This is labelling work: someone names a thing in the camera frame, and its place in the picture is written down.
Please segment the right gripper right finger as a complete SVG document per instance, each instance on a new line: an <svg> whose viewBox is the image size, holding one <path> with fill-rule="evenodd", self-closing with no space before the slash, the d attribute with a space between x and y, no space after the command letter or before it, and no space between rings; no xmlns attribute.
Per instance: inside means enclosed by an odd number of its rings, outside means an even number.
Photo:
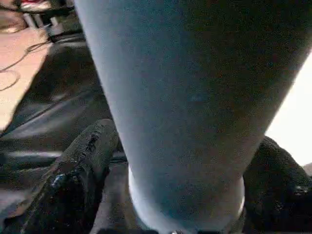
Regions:
<svg viewBox="0 0 312 234"><path fill-rule="evenodd" d="M312 178L273 139L263 138L243 179L245 233L312 232Z"/></svg>

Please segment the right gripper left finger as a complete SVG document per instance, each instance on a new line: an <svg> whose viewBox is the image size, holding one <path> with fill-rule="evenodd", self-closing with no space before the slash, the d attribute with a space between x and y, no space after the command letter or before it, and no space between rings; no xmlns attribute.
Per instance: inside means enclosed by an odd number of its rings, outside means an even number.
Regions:
<svg viewBox="0 0 312 234"><path fill-rule="evenodd" d="M117 144L110 119L98 120L78 135L34 190L21 233L89 233Z"/></svg>

